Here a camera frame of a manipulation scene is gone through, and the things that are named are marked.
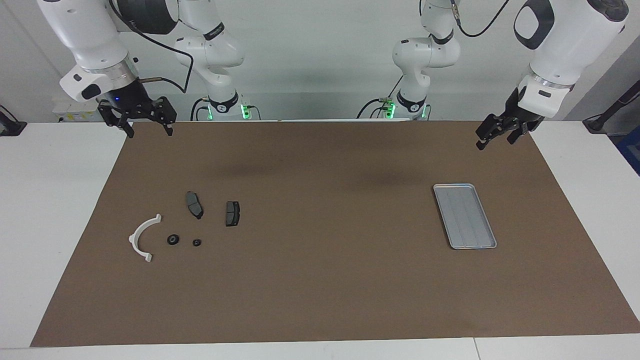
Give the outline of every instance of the metal tray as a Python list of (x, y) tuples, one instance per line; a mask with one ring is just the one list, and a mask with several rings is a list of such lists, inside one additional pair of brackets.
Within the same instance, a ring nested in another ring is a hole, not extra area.
[(452, 248), (493, 249), (497, 246), (475, 186), (436, 184), (433, 191)]

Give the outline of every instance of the white semicircular part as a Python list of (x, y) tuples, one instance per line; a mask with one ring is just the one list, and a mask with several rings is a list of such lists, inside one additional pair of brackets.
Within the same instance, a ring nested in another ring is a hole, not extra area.
[(155, 225), (159, 223), (160, 221), (162, 221), (162, 215), (157, 214), (155, 218), (149, 219), (144, 223), (142, 223), (140, 226), (138, 226), (138, 228), (136, 229), (136, 232), (131, 234), (131, 236), (129, 237), (129, 242), (131, 243), (131, 246), (133, 246), (133, 250), (135, 250), (138, 254), (143, 256), (147, 261), (147, 263), (151, 262), (152, 255), (149, 254), (148, 252), (143, 252), (140, 250), (140, 248), (138, 247), (138, 240), (140, 239), (140, 235), (142, 235), (142, 232), (144, 232), (144, 230), (146, 230), (151, 225)]
[(540, 26), (540, 23), (533, 10), (528, 6), (523, 7), (520, 13), (518, 13), (514, 25), (518, 35), (525, 39), (530, 39), (536, 33), (536, 30), (538, 30), (538, 26)]

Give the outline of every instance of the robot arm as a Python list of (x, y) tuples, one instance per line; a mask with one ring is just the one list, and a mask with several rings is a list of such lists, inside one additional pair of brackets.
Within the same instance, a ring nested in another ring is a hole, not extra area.
[(553, 117), (582, 71), (620, 33), (628, 15), (625, 0), (528, 0), (514, 23), (517, 39), (534, 58), (505, 111), (490, 114), (476, 130), (477, 146), (508, 131), (509, 143)]
[(427, 38), (409, 38), (394, 48), (394, 63), (402, 70), (399, 90), (394, 94), (396, 117), (419, 118), (425, 107), (431, 79), (426, 69), (449, 67), (460, 57), (460, 44), (453, 37), (455, 19), (451, 0), (427, 0), (422, 10)]
[(69, 96), (84, 102), (103, 95), (106, 101), (98, 110), (105, 123), (130, 138), (129, 119), (149, 119), (173, 133), (175, 110), (165, 97), (149, 98), (103, 0), (38, 0), (38, 5), (76, 59), (77, 65), (60, 80)]
[[(207, 85), (209, 108), (216, 118), (241, 120), (246, 117), (242, 95), (238, 94), (225, 68), (240, 66), (244, 50), (239, 42), (225, 31), (216, 5), (211, 0), (180, 0), (180, 19), (200, 37), (180, 38), (175, 48), (194, 58), (193, 70)], [(178, 55), (184, 66), (189, 58)]]

